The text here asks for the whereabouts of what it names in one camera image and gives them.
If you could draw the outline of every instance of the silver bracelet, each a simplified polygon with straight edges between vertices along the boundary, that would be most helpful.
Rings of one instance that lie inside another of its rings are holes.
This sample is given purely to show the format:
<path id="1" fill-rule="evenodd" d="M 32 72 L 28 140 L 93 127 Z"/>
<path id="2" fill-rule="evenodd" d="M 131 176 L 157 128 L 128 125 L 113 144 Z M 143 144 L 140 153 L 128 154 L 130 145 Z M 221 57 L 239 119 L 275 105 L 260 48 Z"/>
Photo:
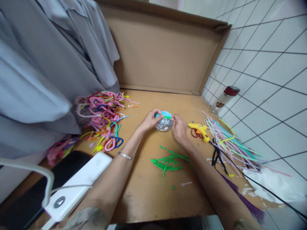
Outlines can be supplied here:
<path id="1" fill-rule="evenodd" d="M 126 157 L 127 159 L 129 159 L 129 160 L 134 160 L 134 157 L 130 157 L 130 156 L 128 156 L 128 155 L 126 155 L 126 154 L 124 154 L 124 153 L 122 153 L 122 152 L 119 152 L 118 153 L 119 155 L 122 155 L 123 157 Z"/>

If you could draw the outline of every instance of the clear plastic ball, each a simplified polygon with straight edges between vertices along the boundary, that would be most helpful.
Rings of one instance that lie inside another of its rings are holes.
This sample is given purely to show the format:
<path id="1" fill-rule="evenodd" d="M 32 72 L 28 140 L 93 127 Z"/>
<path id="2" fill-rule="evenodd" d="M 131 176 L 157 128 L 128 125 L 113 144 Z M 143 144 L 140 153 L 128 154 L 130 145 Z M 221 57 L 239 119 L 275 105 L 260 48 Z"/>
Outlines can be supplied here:
<path id="1" fill-rule="evenodd" d="M 159 121 L 155 128 L 158 129 L 161 132 L 166 132 L 170 130 L 173 126 L 173 122 L 171 119 L 163 118 L 161 121 Z"/>
<path id="2" fill-rule="evenodd" d="M 173 122 L 171 120 L 172 115 L 167 111 L 162 111 L 162 115 L 164 115 L 164 118 L 155 125 L 155 128 L 161 132 L 166 132 L 173 126 Z"/>

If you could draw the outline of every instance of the forearm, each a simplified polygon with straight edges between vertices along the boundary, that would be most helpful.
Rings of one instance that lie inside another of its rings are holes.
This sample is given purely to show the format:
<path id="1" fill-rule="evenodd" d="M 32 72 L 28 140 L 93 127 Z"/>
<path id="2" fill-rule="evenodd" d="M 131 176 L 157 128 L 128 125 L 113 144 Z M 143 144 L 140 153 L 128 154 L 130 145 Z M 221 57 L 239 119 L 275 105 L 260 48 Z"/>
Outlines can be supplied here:
<path id="1" fill-rule="evenodd" d="M 145 131 L 138 127 L 120 152 L 135 157 L 136 150 Z M 80 203 L 74 214 L 87 207 L 97 208 L 100 217 L 104 219 L 103 226 L 108 226 L 114 210 L 125 186 L 133 161 L 117 155 L 106 168 L 103 174 L 96 180 L 93 188 Z"/>
<path id="2" fill-rule="evenodd" d="M 240 219 L 248 220 L 252 226 L 257 227 L 257 222 L 245 204 L 216 169 L 195 149 L 192 143 L 188 139 L 185 139 L 181 145 L 190 157 L 197 176 L 212 206 L 220 217 L 225 230 L 233 229 L 234 223 Z"/>

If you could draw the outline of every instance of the clear bottle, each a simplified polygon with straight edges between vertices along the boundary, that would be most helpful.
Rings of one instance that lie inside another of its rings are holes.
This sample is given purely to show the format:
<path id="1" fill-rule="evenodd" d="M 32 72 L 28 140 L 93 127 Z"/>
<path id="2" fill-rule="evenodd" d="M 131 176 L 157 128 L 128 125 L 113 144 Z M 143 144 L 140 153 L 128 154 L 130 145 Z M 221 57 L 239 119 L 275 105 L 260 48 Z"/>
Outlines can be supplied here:
<path id="1" fill-rule="evenodd" d="M 218 98 L 216 103 L 211 106 L 209 112 L 217 116 L 218 112 L 223 108 L 223 106 L 234 96 L 236 96 L 240 92 L 237 87 L 234 86 L 227 86 L 222 95 Z"/>

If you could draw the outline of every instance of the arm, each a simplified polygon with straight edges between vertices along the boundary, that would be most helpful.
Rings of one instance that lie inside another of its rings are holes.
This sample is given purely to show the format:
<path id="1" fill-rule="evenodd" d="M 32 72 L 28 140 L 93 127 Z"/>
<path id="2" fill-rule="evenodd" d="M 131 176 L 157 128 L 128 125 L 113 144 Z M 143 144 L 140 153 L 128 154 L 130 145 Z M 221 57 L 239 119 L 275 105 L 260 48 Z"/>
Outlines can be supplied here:
<path id="1" fill-rule="evenodd" d="M 182 117 L 178 114 L 174 114 L 172 120 L 174 138 L 190 157 L 196 174 L 210 203 L 219 216 L 224 229 L 260 229 L 258 223 L 237 194 L 228 186 L 216 169 L 205 160 L 187 138 L 187 125 Z"/>
<path id="2" fill-rule="evenodd" d="M 164 118 L 163 115 L 154 118 L 156 113 L 161 115 L 159 109 L 154 109 L 146 115 L 120 152 L 135 157 L 144 134 Z M 132 160 L 117 155 L 96 180 L 64 229 L 107 229 L 132 164 Z"/>

